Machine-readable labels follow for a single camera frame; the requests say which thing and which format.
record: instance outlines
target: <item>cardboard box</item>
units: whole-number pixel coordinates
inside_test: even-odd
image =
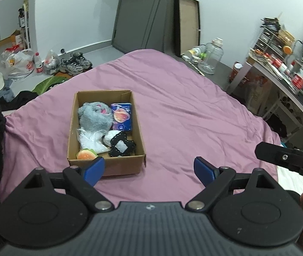
[[[13,46],[19,45],[20,47],[24,48],[23,40],[19,30],[16,30],[15,32],[12,33],[12,35],[10,36],[10,40]]]
[[[132,131],[127,132],[127,135],[129,140],[134,140],[136,143],[135,154],[126,157],[109,157],[108,153],[101,153],[99,156],[105,159],[105,171],[103,176],[139,173],[145,162],[146,155],[135,110],[134,97],[130,90],[80,91],[75,94],[67,146],[67,159],[70,165],[82,167],[91,162],[91,160],[76,159],[76,154],[80,150],[80,144],[77,139],[77,129],[79,128],[78,109],[85,102],[102,102],[108,106],[113,103],[131,103]]]

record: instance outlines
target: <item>small package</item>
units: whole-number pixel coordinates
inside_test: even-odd
[[[21,33],[19,30],[15,30],[15,32],[12,33],[10,36],[10,40],[12,42],[13,46],[19,45],[22,49],[24,49],[23,40],[21,37]]]
[[[114,115],[112,130],[131,131],[131,103],[111,104]]]

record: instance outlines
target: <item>gray sneaker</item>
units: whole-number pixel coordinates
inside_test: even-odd
[[[78,53],[71,53],[70,54],[70,59],[74,59],[77,63],[79,63],[79,65],[81,65],[82,67],[84,67],[85,69],[89,69],[92,67],[92,62],[89,61],[88,59],[86,59],[83,56],[82,52],[78,52]]]
[[[80,66],[76,61],[72,59],[61,59],[60,71],[62,73],[68,73],[70,76],[76,76],[84,71],[84,67]]]

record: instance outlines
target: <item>pink bedsheet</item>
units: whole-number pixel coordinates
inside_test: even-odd
[[[147,154],[140,174],[96,184],[113,203],[185,204],[203,189],[193,172],[196,156],[237,172],[262,167],[277,179],[276,167],[255,157],[259,142],[280,144],[260,117],[184,64],[154,50],[138,50],[70,79],[7,117],[1,200],[35,167],[60,172],[68,166],[74,93],[105,89],[134,92]]]

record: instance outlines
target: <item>metal screw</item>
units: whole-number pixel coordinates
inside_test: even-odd
[[[155,206],[152,204],[149,204],[149,205],[147,205],[146,209],[151,211],[151,210],[155,209]]]
[[[107,209],[110,209],[111,208],[111,203],[109,201],[98,201],[96,204],[95,204],[95,207],[98,209],[98,210],[107,210]]]
[[[202,208],[205,207],[205,204],[204,204],[204,202],[201,202],[201,201],[198,201],[198,200],[193,200],[193,201],[188,203],[188,206],[192,210],[201,210]]]

